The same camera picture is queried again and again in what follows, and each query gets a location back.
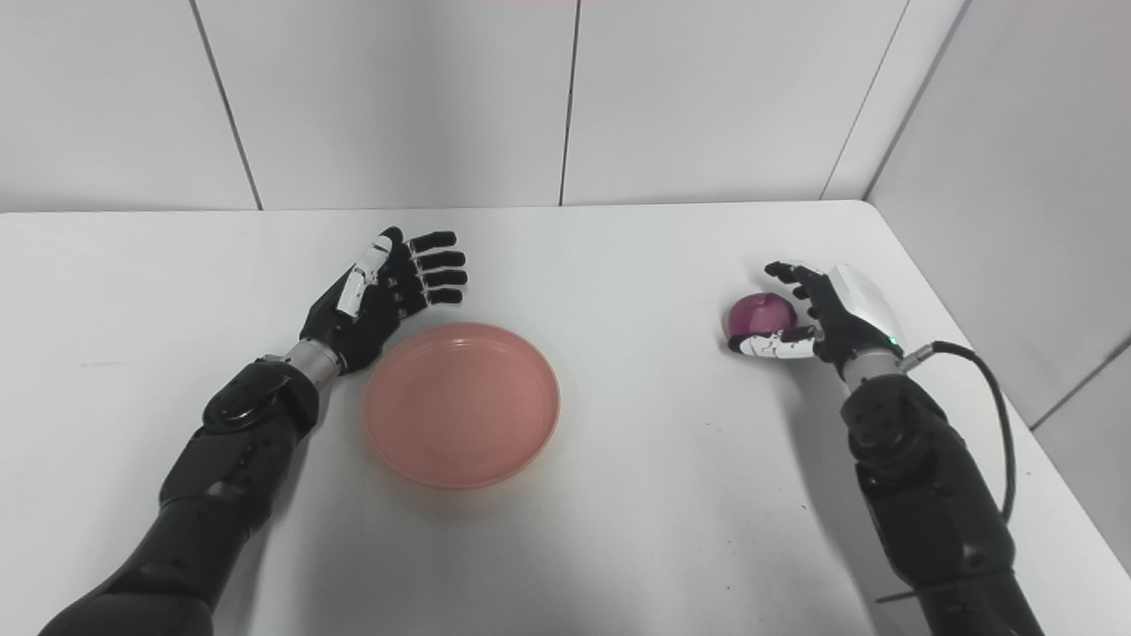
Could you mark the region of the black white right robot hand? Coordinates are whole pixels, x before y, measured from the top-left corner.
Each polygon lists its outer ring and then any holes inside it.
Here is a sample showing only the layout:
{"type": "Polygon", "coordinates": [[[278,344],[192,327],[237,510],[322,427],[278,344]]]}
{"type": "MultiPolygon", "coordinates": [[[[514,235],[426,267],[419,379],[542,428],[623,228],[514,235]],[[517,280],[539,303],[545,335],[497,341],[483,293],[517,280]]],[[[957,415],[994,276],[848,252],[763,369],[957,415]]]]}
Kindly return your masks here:
{"type": "Polygon", "coordinates": [[[766,274],[808,301],[812,325],[734,335],[727,349],[744,356],[820,360],[834,366],[848,388],[887,375],[903,375],[904,358],[892,308],[860,270],[846,264],[831,270],[774,261],[766,274]]]}

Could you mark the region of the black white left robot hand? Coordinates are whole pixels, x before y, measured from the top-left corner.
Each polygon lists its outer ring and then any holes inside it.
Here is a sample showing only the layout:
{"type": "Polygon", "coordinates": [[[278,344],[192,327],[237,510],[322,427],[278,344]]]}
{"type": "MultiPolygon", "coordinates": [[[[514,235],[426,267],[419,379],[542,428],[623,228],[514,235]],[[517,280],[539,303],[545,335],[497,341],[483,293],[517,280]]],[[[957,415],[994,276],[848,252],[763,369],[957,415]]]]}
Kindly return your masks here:
{"type": "Polygon", "coordinates": [[[466,255],[452,231],[405,238],[385,229],[307,313],[300,341],[329,352],[342,375],[372,366],[403,321],[432,306],[459,306],[466,255]]]}

